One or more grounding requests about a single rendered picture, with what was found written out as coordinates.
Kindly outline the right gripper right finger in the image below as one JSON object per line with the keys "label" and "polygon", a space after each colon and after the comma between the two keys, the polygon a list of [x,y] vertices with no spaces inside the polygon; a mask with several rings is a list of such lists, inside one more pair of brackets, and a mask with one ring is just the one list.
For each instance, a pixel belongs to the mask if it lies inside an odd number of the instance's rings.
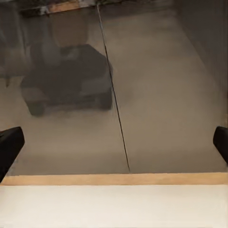
{"label": "right gripper right finger", "polygon": [[228,165],[228,128],[221,126],[216,128],[213,144]]}

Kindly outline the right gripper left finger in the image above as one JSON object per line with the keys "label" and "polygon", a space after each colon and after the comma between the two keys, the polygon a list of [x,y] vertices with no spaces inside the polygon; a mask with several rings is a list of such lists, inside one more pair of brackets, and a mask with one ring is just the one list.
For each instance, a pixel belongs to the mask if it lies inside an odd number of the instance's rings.
{"label": "right gripper left finger", "polygon": [[0,182],[25,144],[21,127],[0,132]]}

